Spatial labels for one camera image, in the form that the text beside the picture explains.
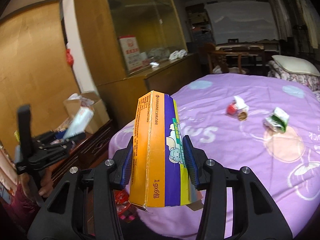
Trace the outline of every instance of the cardboard box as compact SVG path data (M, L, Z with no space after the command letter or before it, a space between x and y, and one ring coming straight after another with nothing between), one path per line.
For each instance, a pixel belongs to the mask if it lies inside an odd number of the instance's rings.
M86 132L94 134L97 130L99 130L99 128L101 128L110 120L109 115L103 101L95 92L84 92L81 94L81 96L94 101L94 104L90 106L90 109L94 111L94 116L85 129ZM63 104L67 110L68 115L73 119L81 107L81 100L65 100L63 101Z
M129 201L146 210L199 199L185 165L176 102L151 91L138 101Z

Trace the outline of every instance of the wooden wardrobe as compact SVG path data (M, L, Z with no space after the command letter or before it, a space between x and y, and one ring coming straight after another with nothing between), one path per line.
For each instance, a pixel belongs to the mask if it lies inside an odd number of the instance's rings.
M0 139L11 157L16 111L31 105L32 134L57 128L63 101L79 89L66 61L59 1L37 4L0 22Z

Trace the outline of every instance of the person's hand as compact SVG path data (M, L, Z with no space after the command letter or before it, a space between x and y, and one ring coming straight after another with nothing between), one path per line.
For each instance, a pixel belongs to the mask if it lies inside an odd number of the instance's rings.
M51 179L52 172L49 168L45 169L45 174L41 179L40 185L41 189L39 190L39 195L43 197L49 197L51 192L53 191L53 180ZM35 202L34 196L32 196L30 192L30 188L28 186L28 182L30 180L30 176L27 173L20 175L20 183L22 186L22 190L26 197L30 199L32 202Z

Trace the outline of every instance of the metal screw head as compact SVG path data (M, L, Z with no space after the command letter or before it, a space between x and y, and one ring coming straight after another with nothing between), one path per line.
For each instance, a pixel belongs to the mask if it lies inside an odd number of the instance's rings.
M242 170L242 172L245 173L245 174L248 174L248 173L250 173L250 171L251 171L250 168L248 168L248 167L243 167L241 170Z
M213 159L207 159L207 161L205 163L208 166L214 166L216 164L216 162Z
M106 165L106 166L111 166L111 165L113 165L115 163L115 161L113 160L113 159L108 159L108 160L106 160L105 162L104 162L104 164Z
M72 167L72 168L70 168L70 173L76 173L76 172L78 172L78 167Z

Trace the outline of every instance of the light blue circle pattern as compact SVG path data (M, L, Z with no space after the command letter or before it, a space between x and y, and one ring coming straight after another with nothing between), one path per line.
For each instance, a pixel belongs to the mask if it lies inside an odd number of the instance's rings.
M206 89L212 86L211 81L206 80L196 80L191 82L188 87L192 90Z
M290 96L294 96L297 98L304 98L303 90L295 86L283 86L282 90Z

